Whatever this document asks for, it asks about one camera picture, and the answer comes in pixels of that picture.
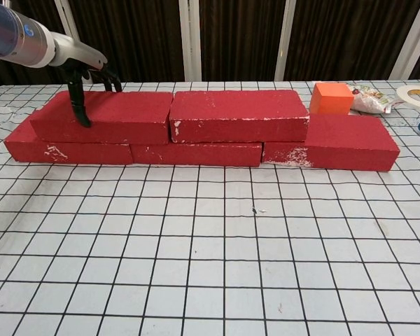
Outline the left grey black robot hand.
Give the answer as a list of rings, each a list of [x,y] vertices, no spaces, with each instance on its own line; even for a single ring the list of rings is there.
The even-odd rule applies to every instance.
[[[65,73],[73,113],[82,126],[90,127],[91,122],[85,108],[83,79],[88,79],[90,72],[94,72],[103,82],[106,91],[122,92],[120,79],[100,51],[67,35],[53,32],[52,36],[55,56],[50,66],[58,67]]]

